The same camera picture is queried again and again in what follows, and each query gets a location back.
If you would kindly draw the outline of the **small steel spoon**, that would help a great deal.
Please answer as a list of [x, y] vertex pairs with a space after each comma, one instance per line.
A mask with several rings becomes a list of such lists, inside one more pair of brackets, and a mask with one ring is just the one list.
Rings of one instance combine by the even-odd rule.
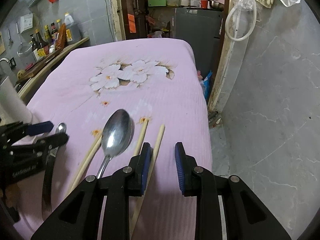
[[[55, 133], [56, 134], [59, 134], [59, 133], [65, 133], [67, 130], [67, 126], [64, 122], [61, 122], [57, 125], [56, 127], [56, 130], [55, 130]], [[50, 158], [56, 158], [56, 155], [57, 155], [57, 152], [59, 150], [59, 146], [56, 147], [56, 148], [50, 148], [49, 151], [48, 151], [48, 155], [47, 155], [47, 161], [50, 159]]]

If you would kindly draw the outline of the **white plastic utensil caddy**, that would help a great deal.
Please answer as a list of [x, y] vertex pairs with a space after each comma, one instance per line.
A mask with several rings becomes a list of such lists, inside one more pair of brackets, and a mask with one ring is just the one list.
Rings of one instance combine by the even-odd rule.
[[23, 123], [32, 123], [33, 115], [27, 109], [24, 102], [19, 98], [9, 77], [1, 79], [1, 120], [5, 124], [21, 121]]

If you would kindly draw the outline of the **wooden chopstick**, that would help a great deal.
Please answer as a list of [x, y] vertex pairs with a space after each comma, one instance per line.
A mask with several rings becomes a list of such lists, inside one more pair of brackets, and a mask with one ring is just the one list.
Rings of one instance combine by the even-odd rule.
[[70, 186], [65, 194], [65, 198], [77, 187], [82, 178], [84, 172], [86, 171], [89, 163], [91, 162], [92, 158], [96, 154], [97, 150], [101, 146], [101, 139], [102, 139], [102, 131], [97, 130], [97, 134], [95, 135], [95, 139], [89, 148], [88, 152], [86, 153], [85, 157], [83, 158], [82, 162], [80, 163], [78, 170], [75, 174], [75, 177], [72, 179]]
[[137, 156], [137, 155], [140, 154], [140, 151], [141, 151], [141, 148], [142, 148], [142, 144], [143, 144], [143, 140], [144, 140], [145, 133], [146, 133], [146, 129], [147, 129], [147, 126], [148, 126], [148, 122], [149, 122], [148, 119], [144, 119], [143, 126], [142, 126], [142, 128], [140, 130], [140, 134], [139, 134], [139, 137], [138, 137], [138, 140], [137, 140], [137, 144], [136, 144], [133, 156]]
[[[156, 163], [156, 160], [157, 160], [157, 156], [158, 156], [158, 153], [159, 153], [159, 148], [160, 148], [161, 141], [162, 141], [162, 138], [163, 138], [164, 130], [165, 130], [165, 125], [161, 124], [161, 126], [159, 128], [159, 132], [157, 134], [157, 139], [156, 139], [156, 142], [155, 142], [155, 146], [154, 146], [154, 148], [152, 150], [152, 155], [151, 155], [151, 160], [150, 160], [148, 177], [147, 177], [147, 181], [146, 181], [145, 192], [147, 191], [148, 184], [150, 182], [150, 179], [151, 179], [151, 176], [152, 176], [152, 173], [153, 173], [153, 169], [154, 169], [154, 166], [155, 166], [155, 163]], [[130, 219], [130, 226], [129, 226], [129, 228], [130, 228], [130, 239], [132, 239], [133, 233], [135, 231], [135, 227], [136, 227], [137, 221], [139, 219], [140, 211], [141, 211], [141, 208], [142, 208], [142, 205], [143, 205], [143, 200], [144, 200], [144, 196], [139, 197], [137, 199], [137, 201], [136, 201], [136, 206], [135, 206], [132, 218]]]

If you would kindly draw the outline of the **large steel spoon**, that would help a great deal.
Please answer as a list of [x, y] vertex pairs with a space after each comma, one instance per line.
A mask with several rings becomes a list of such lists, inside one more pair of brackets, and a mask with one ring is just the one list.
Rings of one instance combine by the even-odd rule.
[[101, 146], [104, 159], [97, 173], [98, 179], [103, 176], [108, 163], [128, 148], [133, 134], [134, 124], [129, 113], [124, 109], [116, 110], [103, 129]]

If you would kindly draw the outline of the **wooden cutting board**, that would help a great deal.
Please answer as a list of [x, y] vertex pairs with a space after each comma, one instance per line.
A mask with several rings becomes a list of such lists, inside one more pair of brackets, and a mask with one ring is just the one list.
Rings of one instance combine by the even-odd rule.
[[53, 53], [47, 55], [43, 59], [41, 59], [39, 62], [35, 63], [30, 69], [28, 69], [20, 78], [18, 78], [16, 84], [22, 83], [25, 80], [28, 80], [29, 78], [34, 77], [38, 74], [39, 71], [41, 71], [50, 61], [52, 61], [55, 57], [60, 55], [62, 53], [63, 49], [58, 49], [54, 51]]

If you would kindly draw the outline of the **pink floral table cloth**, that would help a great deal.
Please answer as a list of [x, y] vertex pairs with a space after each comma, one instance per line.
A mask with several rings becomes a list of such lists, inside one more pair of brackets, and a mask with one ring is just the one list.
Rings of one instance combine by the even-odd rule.
[[181, 194], [175, 144], [206, 169], [212, 167], [207, 105], [187, 42], [172, 38], [127, 40], [71, 52], [28, 103], [40, 121], [64, 122], [69, 141], [59, 149], [52, 182], [52, 207], [65, 198], [95, 136], [118, 109], [135, 125], [131, 144], [112, 159], [109, 176], [133, 155], [142, 121], [144, 140], [154, 145], [165, 127], [133, 239], [193, 239], [196, 198]]

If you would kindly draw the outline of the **chrome sink faucet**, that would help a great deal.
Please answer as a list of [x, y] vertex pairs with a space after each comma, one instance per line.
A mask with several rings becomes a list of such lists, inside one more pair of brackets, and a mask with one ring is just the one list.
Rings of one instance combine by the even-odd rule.
[[9, 65], [9, 67], [11, 67], [11, 62], [9, 59], [7, 59], [6, 57], [3, 57], [0, 59], [0, 62], [2, 62], [2, 61], [6, 62]]

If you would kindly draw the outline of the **dark soy sauce bottle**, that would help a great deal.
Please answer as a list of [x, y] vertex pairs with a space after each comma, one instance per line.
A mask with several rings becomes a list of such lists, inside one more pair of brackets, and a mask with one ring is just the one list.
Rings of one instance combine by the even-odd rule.
[[47, 56], [49, 54], [49, 46], [46, 41], [43, 40], [39, 29], [35, 30], [35, 34], [38, 40], [37, 53], [39, 57]]

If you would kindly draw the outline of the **orange snack packet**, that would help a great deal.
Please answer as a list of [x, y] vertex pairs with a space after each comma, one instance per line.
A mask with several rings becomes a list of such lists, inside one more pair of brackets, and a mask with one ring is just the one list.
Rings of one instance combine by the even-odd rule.
[[56, 49], [63, 49], [66, 42], [66, 24], [62, 24], [56, 37]]

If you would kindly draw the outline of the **large oil jug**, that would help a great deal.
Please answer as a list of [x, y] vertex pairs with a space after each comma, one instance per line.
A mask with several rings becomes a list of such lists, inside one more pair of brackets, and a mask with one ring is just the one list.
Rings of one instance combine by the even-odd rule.
[[81, 40], [81, 34], [78, 25], [68, 12], [65, 13], [64, 24], [66, 25], [66, 40], [68, 45], [79, 42]]

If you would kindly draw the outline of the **green plastic container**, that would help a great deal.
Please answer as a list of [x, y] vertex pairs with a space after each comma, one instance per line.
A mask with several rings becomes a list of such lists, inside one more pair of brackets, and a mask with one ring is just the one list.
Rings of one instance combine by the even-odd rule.
[[148, 7], [166, 7], [167, 0], [148, 0]]

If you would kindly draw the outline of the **grey refrigerator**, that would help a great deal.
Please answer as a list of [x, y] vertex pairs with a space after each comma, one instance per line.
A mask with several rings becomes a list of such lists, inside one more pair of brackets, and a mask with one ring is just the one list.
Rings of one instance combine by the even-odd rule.
[[220, 45], [223, 13], [213, 9], [176, 8], [173, 17], [174, 38], [192, 47], [196, 69], [206, 77], [213, 71]]

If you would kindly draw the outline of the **red cup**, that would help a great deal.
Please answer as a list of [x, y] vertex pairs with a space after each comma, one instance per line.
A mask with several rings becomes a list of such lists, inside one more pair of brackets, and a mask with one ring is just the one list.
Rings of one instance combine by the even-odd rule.
[[208, 0], [201, 0], [201, 8], [202, 9], [208, 8]]

